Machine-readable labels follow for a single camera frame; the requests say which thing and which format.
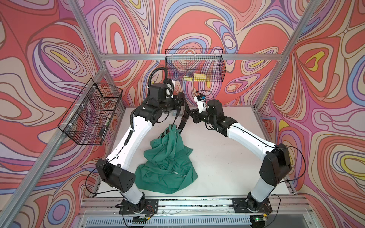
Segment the black leather belt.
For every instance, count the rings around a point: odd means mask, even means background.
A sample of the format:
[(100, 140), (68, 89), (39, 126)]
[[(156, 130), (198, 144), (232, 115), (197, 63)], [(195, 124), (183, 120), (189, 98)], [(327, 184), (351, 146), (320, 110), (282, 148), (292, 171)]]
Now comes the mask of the black leather belt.
[[(181, 117), (181, 121), (180, 121), (180, 124), (179, 126), (177, 127), (177, 129), (179, 130), (179, 134), (182, 133), (188, 119), (189, 119), (189, 115), (186, 111), (190, 111), (190, 107), (188, 105), (188, 102), (185, 98), (185, 105), (183, 106), (183, 113), (182, 113), (182, 117)], [(177, 120), (179, 114), (180, 114), (181, 110), (177, 110), (176, 111), (176, 117), (175, 117), (175, 120), (174, 120), (174, 123), (175, 124), (175, 121)]]

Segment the green trousers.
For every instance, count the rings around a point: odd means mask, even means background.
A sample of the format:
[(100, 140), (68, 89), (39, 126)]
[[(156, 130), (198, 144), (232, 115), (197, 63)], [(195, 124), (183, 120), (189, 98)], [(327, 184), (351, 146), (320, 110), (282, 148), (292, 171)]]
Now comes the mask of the green trousers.
[(189, 156), (192, 148), (184, 145), (181, 130), (169, 125), (144, 151), (146, 162), (137, 167), (135, 184), (141, 190), (173, 194), (198, 178)]

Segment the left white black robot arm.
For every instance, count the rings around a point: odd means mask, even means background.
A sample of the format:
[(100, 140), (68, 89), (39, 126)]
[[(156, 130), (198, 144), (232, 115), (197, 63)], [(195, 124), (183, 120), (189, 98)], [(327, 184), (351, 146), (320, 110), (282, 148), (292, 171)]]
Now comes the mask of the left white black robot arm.
[(141, 204), (144, 194), (135, 184), (135, 175), (128, 171), (131, 160), (162, 114), (181, 110), (183, 99), (174, 96), (174, 88), (174, 81), (149, 85), (147, 98), (131, 112), (130, 127), (122, 140), (106, 159), (97, 161), (96, 169), (101, 180), (133, 205)]

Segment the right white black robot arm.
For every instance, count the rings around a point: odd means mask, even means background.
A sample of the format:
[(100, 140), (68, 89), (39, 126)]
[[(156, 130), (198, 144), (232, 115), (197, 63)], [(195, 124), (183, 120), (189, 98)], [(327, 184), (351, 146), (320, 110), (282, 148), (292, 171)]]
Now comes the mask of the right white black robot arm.
[(214, 131), (237, 141), (262, 162), (260, 178), (246, 199), (246, 203), (256, 209), (292, 170), (288, 146), (282, 143), (276, 145), (250, 132), (237, 120), (225, 115), (219, 100), (200, 100), (197, 104), (198, 107), (192, 110), (186, 105), (183, 116), (192, 117), (196, 124), (210, 124)]

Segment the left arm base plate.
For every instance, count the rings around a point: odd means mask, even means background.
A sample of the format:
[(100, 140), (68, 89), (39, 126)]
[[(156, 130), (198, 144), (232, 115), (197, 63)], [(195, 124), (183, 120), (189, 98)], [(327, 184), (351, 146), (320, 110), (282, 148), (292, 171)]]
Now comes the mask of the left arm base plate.
[(138, 204), (123, 200), (116, 208), (119, 208), (121, 215), (155, 215), (158, 213), (158, 206), (158, 199), (141, 199)]

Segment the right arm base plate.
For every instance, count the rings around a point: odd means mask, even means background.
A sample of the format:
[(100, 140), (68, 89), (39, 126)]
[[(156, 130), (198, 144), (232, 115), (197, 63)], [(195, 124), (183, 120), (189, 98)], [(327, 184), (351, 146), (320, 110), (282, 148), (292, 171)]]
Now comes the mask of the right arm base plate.
[(254, 198), (233, 198), (229, 207), (233, 208), (235, 213), (270, 214), (273, 212), (269, 198), (263, 202), (256, 202)]

